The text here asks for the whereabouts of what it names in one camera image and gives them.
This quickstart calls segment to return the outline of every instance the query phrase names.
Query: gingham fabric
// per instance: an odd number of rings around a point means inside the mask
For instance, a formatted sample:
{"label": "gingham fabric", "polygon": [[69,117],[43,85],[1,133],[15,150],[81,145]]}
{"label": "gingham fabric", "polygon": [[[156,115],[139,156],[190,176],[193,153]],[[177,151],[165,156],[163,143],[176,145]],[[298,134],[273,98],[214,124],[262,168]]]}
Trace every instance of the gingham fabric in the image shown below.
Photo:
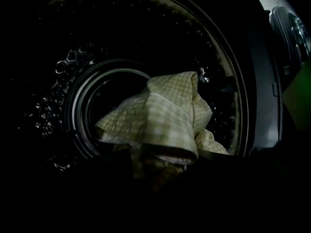
{"label": "gingham fabric", "polygon": [[228,154],[205,129],[212,111],[197,85],[196,72],[151,78],[141,94],[96,123],[101,141],[128,144],[180,165],[194,163],[198,149]]}

